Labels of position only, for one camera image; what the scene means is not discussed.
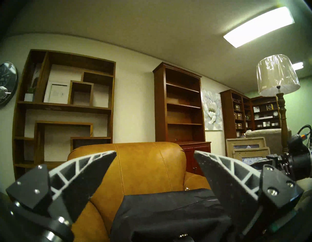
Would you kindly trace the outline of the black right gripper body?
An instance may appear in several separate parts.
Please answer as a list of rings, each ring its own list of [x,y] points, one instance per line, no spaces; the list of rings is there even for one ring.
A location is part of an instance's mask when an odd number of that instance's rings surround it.
[[[312,177],[311,149],[304,147],[300,150],[292,150],[282,156],[267,155],[266,162],[277,168],[293,181]]]

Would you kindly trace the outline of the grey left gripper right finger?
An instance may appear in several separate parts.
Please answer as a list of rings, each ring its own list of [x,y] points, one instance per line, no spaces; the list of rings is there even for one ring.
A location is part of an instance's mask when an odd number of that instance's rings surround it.
[[[240,235],[261,235],[297,205],[304,190],[272,165],[261,171],[244,162],[195,151],[211,190]]]

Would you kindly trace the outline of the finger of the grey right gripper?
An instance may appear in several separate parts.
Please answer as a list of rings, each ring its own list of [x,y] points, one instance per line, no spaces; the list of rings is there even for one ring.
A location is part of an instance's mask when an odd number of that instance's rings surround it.
[[[264,165],[272,165],[272,164],[273,164],[272,159],[262,158],[262,159],[259,159],[255,162],[253,162],[249,166],[251,166],[252,168],[254,168],[256,170],[262,170]]]

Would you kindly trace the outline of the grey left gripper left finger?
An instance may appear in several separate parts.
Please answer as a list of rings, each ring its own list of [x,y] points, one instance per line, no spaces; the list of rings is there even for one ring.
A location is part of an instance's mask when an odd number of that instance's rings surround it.
[[[86,155],[50,171],[46,164],[37,165],[11,184],[6,192],[26,210],[75,223],[116,155],[116,151]]]

